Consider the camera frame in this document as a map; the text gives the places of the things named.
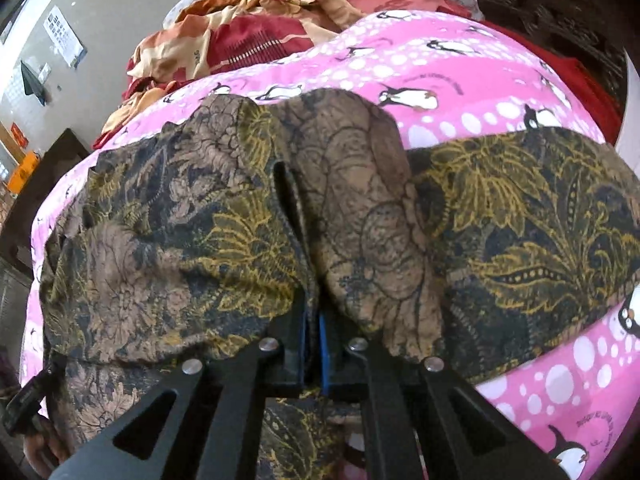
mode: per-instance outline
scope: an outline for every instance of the paper on wall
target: paper on wall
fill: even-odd
[[[58,6],[49,11],[44,20],[44,28],[66,63],[75,68],[84,56],[85,50]]]

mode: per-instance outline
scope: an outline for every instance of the silver rivet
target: silver rivet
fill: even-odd
[[[274,337],[265,337],[258,343],[258,348],[263,352],[273,352],[278,349],[278,346],[280,346],[280,343]]]
[[[187,359],[182,363],[182,371],[187,375],[197,374],[202,370],[202,361],[199,359]]]
[[[444,370],[444,361],[439,357],[427,357],[424,360],[424,367],[430,372],[441,372]]]
[[[363,337],[354,337],[349,341],[349,350],[354,352],[364,352],[368,346],[369,343]]]

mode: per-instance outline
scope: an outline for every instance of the pink bed sheet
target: pink bed sheet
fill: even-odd
[[[38,283],[44,244],[101,152],[151,137],[167,121],[186,120],[212,92],[269,104],[322,87],[354,91],[384,107],[396,119],[406,149],[521,130],[525,120],[604,142],[567,86],[530,51],[475,22],[434,12],[372,14],[302,54],[196,81],[136,117],[69,171],[42,204],[32,230],[35,280],[22,382],[42,369]],[[572,479],[591,476],[638,402],[640,341],[618,321],[620,307],[573,342],[478,386]]]

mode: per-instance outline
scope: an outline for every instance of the orange object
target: orange object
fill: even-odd
[[[27,140],[27,137],[24,136],[22,130],[18,128],[16,123],[11,125],[11,133],[14,136],[15,142],[17,142],[22,149],[27,147],[29,141]]]
[[[21,192],[31,173],[38,167],[40,156],[37,153],[29,152],[24,156],[24,160],[13,172],[6,187],[14,194]]]

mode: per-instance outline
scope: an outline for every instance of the white polka dot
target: white polka dot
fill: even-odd
[[[440,123],[440,130],[449,138],[456,136],[456,127],[451,123],[447,123],[447,121]]]
[[[349,68],[353,68],[354,70],[361,70],[367,65],[367,62],[364,59],[358,58],[354,59],[349,63]]]
[[[542,400],[539,396],[533,394],[527,400],[527,409],[531,415],[537,415],[542,410]]]
[[[409,146],[412,148],[430,148],[438,144],[438,138],[431,130],[413,124],[409,128]]]
[[[598,386],[601,388],[606,388],[609,386],[611,382],[612,370],[611,366],[604,365],[600,370],[598,370]]]
[[[545,380],[546,394],[552,402],[556,404],[564,404],[574,392],[574,378],[564,365],[554,365],[546,375]]]
[[[404,65],[406,63],[406,56],[402,56],[401,54],[397,54],[396,56],[391,57],[391,64],[394,65]]]
[[[485,399],[495,400],[498,399],[504,392],[507,391],[507,377],[500,376],[493,381],[482,383],[476,388]]]
[[[587,372],[593,368],[596,359],[596,350],[593,343],[586,336],[580,336],[574,343],[574,360],[578,368]]]
[[[513,408],[511,407],[510,404],[507,404],[506,402],[501,402],[496,406],[496,409],[499,412],[501,412],[505,417],[507,417],[511,422],[516,421],[516,414],[513,411]]]
[[[598,338],[598,354],[606,355],[607,353],[607,340],[603,337]]]
[[[498,113],[507,119],[516,119],[520,117],[520,108],[513,103],[498,103],[495,105]]]
[[[394,74],[394,69],[384,65],[376,65],[373,67],[373,73],[376,77],[389,77]]]
[[[491,112],[485,113],[483,117],[484,117],[484,120],[487,121],[489,124],[498,124],[498,119]]]
[[[473,114],[465,112],[462,114],[462,124],[472,134],[477,135],[482,132],[482,123]]]
[[[617,312],[611,314],[609,318],[609,330],[616,341],[622,341],[626,337],[626,330],[620,325]]]

